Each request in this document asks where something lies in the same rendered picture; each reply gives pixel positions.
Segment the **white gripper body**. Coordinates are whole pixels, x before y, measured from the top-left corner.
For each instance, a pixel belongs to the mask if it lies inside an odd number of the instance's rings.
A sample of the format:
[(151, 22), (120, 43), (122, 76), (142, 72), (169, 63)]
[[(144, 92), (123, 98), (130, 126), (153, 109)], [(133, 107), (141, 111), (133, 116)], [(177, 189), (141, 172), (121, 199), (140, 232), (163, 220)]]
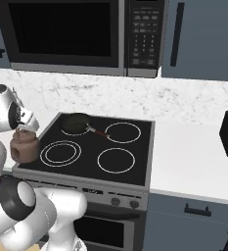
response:
[(39, 130), (38, 120), (34, 117), (33, 113), (24, 107), (20, 107), (21, 116), (18, 128), (37, 132)]

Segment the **brown kettle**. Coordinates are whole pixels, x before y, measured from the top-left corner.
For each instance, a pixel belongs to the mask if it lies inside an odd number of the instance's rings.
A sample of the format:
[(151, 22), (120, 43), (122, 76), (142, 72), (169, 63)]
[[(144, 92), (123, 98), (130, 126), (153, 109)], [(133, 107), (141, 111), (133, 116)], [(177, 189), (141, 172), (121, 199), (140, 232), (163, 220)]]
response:
[(39, 155), (39, 139), (36, 133), (25, 129), (16, 129), (10, 142), (12, 159), (20, 164), (31, 163)]

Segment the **black hob stove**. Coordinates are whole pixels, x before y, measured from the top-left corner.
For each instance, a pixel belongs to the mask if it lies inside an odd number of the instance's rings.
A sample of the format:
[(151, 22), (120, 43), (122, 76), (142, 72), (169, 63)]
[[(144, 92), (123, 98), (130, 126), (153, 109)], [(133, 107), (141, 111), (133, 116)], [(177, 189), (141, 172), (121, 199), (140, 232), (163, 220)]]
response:
[(74, 190), (89, 203), (137, 209), (147, 215), (155, 124), (151, 121), (93, 117), (92, 126), (108, 137), (91, 131), (72, 135), (62, 131), (58, 114), (39, 135), (36, 161), (13, 166), (13, 175), (34, 187)]

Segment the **black silver microwave oven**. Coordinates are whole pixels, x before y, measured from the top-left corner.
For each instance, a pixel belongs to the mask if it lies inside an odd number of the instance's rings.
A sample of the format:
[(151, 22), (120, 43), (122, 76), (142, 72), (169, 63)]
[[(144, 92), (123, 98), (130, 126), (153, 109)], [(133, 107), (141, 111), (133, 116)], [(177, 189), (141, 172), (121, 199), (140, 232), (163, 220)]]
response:
[(158, 75), (166, 0), (0, 0), (15, 71)]

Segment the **oven door with window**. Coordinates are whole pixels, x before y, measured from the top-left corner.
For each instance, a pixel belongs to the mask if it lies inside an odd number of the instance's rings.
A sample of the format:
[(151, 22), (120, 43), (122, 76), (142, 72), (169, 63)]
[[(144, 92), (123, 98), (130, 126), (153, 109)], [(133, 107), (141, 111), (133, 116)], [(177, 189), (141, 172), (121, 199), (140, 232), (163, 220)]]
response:
[(89, 203), (87, 210), (140, 215), (140, 218), (136, 220), (114, 221), (88, 217), (84, 214), (82, 218), (74, 222), (74, 229), (85, 243), (87, 251), (142, 251), (146, 223), (145, 211), (98, 203)]

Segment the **blue-grey drawer front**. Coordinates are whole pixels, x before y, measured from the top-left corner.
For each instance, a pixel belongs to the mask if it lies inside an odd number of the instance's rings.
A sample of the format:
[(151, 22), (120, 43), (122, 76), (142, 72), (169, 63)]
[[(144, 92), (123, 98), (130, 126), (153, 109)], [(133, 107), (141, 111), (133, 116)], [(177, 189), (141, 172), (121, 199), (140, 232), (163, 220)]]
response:
[[(211, 210), (211, 217), (204, 217), (184, 213), (186, 204), (190, 208), (204, 209), (206, 206)], [(149, 194), (148, 210), (156, 213), (169, 214), (198, 220), (212, 221), (228, 225), (228, 205), (208, 201), (181, 198), (176, 196)]]

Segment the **blue-grey base cupboard door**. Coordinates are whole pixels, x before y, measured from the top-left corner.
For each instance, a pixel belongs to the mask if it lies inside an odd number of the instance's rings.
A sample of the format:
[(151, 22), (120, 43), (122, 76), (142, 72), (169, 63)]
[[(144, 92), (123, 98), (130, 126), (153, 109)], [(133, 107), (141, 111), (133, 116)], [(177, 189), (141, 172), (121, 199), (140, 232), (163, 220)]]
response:
[(219, 251), (227, 232), (227, 224), (149, 212), (143, 251)]

